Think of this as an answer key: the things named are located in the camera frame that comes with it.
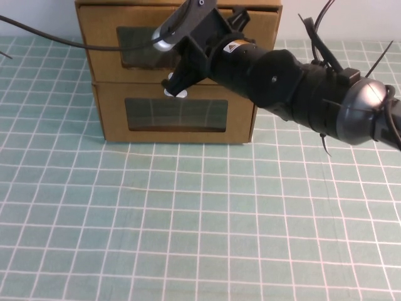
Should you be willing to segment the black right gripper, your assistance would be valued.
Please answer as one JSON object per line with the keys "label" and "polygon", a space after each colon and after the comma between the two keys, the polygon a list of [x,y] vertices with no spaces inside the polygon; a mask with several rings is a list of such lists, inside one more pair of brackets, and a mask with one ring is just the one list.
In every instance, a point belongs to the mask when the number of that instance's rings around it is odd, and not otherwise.
{"label": "black right gripper", "polygon": [[180,61],[171,77],[162,81],[166,92],[177,96],[206,78],[213,80],[212,65],[221,61],[220,56],[249,43],[242,33],[249,21],[246,8],[234,8],[229,18],[217,8],[201,16],[174,46]]}

